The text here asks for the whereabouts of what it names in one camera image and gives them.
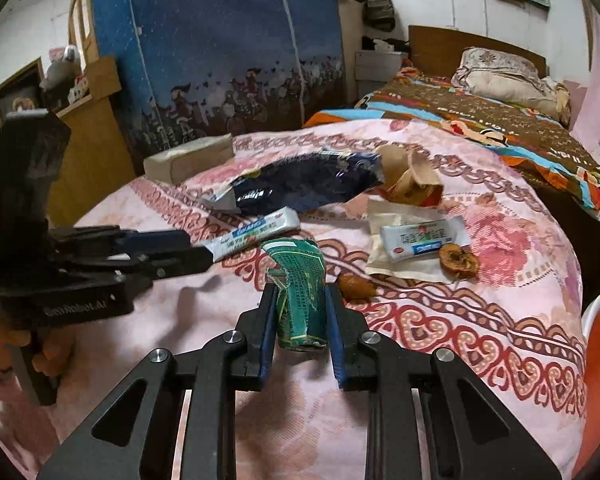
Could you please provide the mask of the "wooden cabinet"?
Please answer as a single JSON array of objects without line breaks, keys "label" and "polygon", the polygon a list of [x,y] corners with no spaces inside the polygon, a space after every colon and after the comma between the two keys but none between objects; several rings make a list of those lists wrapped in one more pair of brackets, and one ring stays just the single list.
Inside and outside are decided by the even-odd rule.
[{"label": "wooden cabinet", "polygon": [[84,76],[87,95],[58,113],[71,138],[48,198],[47,217],[55,226],[72,226],[135,178],[128,144],[110,104],[110,96],[121,90],[114,57],[87,64]]}]

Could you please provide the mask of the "dried orange peel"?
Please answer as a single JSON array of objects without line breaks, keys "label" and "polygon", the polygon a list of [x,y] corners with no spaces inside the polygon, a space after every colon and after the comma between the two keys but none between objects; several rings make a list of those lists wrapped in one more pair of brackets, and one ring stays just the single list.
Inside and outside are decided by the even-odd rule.
[{"label": "dried orange peel", "polygon": [[442,270],[462,280],[471,280],[478,276],[480,263],[468,248],[457,244],[444,244],[439,249],[439,260]]}]

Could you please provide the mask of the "floral pillow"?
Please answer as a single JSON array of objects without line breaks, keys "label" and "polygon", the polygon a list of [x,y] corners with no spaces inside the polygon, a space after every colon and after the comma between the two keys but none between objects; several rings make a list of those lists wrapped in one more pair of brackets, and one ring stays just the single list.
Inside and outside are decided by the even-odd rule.
[{"label": "floral pillow", "polygon": [[520,55],[471,47],[460,57],[452,76],[456,88],[521,107],[533,108],[568,127],[570,93],[560,81],[541,77],[535,65]]}]

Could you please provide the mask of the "crumpled brown paper bag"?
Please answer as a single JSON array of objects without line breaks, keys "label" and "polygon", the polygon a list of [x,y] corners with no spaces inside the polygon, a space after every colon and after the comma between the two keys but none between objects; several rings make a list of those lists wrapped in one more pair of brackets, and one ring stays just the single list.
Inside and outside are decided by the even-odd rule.
[{"label": "crumpled brown paper bag", "polygon": [[379,194],[389,202],[434,207],[442,199],[443,184],[428,158],[414,148],[386,144],[375,153],[380,157],[384,183]]}]

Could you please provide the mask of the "dark blue snack bag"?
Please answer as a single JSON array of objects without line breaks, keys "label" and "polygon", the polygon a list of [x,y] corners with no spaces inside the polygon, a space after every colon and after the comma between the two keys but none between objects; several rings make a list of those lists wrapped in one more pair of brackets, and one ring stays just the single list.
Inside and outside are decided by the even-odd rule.
[{"label": "dark blue snack bag", "polygon": [[199,201],[212,210],[244,216],[264,216],[284,207],[305,212],[347,203],[384,182],[380,155],[321,150],[241,174]]}]

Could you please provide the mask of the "green cigarette pack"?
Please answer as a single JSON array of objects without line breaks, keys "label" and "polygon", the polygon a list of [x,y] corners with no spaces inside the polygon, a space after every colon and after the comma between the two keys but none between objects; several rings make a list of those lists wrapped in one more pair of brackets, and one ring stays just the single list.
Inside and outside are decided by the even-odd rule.
[{"label": "green cigarette pack", "polygon": [[326,266],[313,240],[278,238],[261,246],[274,261],[268,279],[276,286],[277,339],[280,348],[322,351],[326,335]]}]

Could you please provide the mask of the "brown colourful bed blanket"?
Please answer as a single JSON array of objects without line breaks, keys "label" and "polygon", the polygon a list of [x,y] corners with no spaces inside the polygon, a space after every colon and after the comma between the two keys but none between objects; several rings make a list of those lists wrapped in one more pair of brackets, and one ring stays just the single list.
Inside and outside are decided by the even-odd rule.
[{"label": "brown colourful bed blanket", "polygon": [[568,195],[600,222],[600,164],[559,122],[533,108],[475,96],[406,66],[355,107],[321,110],[306,125],[372,118],[418,120],[474,141],[535,188]]}]

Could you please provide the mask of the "grey hanging handbag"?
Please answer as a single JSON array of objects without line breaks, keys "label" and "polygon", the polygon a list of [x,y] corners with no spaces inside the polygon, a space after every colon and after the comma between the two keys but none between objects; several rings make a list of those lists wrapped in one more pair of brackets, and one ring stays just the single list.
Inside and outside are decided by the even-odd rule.
[{"label": "grey hanging handbag", "polygon": [[366,0],[363,4],[363,23],[381,32],[396,28],[396,11],[392,0]]}]

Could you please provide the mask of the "blue fabric wardrobe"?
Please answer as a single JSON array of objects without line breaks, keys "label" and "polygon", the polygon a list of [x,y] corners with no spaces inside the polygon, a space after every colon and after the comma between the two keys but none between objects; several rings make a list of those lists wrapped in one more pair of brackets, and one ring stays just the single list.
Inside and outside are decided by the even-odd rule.
[{"label": "blue fabric wardrobe", "polygon": [[91,0],[135,167],[202,136],[301,128],[346,99],[337,0]]}]

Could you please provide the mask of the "beige paper pouch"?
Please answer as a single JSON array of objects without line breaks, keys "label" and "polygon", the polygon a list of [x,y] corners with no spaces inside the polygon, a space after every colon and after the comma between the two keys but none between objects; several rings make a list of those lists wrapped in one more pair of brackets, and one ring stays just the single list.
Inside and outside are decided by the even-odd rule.
[{"label": "beige paper pouch", "polygon": [[383,226],[403,226],[426,221],[442,220],[444,211],[436,208],[424,208],[387,202],[372,196],[367,204],[367,221],[370,227],[372,249],[368,256],[365,273],[367,275],[385,275],[390,278],[450,284],[453,279],[442,270],[436,252],[394,261],[385,250],[381,241],[380,229]]}]

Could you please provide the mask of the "white medicine sachet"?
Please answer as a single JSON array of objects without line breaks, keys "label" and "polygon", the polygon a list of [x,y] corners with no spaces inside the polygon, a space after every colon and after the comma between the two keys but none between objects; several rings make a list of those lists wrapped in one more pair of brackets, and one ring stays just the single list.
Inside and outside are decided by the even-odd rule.
[{"label": "white medicine sachet", "polygon": [[470,237],[462,217],[424,221],[403,226],[382,226],[380,241],[392,261],[437,252],[444,244],[467,246]]}]

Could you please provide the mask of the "framed picture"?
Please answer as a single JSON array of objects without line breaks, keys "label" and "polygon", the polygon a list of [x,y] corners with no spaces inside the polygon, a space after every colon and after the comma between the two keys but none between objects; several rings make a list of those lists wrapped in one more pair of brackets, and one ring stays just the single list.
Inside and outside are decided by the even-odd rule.
[{"label": "framed picture", "polygon": [[32,110],[44,106],[40,87],[43,77],[42,61],[36,58],[0,84],[0,126],[8,113],[19,107]]}]

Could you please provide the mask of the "white nightstand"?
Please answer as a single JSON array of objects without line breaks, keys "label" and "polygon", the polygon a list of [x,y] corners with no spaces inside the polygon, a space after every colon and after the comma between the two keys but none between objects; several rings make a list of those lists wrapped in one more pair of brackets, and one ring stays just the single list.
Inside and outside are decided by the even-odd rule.
[{"label": "white nightstand", "polygon": [[354,80],[358,98],[382,88],[407,62],[408,54],[403,52],[356,51]]}]

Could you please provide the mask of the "white blue toothpaste tube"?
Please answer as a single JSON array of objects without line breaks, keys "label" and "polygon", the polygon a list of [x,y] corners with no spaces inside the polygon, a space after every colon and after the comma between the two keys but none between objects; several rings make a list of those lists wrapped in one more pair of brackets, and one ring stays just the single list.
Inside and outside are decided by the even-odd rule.
[{"label": "white blue toothpaste tube", "polygon": [[293,209],[284,207],[224,235],[211,240],[202,240],[199,246],[207,248],[212,253],[213,261],[219,262],[269,238],[299,228],[300,218],[298,214]]}]

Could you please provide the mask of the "wooden headboard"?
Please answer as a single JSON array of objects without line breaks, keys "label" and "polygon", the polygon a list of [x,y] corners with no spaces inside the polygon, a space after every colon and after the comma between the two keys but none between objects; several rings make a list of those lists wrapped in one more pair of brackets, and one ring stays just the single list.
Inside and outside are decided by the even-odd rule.
[{"label": "wooden headboard", "polygon": [[411,48],[410,59],[421,72],[432,76],[451,78],[463,52],[472,47],[498,50],[516,54],[530,61],[538,70],[541,78],[548,75],[546,59],[529,50],[506,42],[460,32],[450,28],[422,25],[408,26],[408,44]]}]

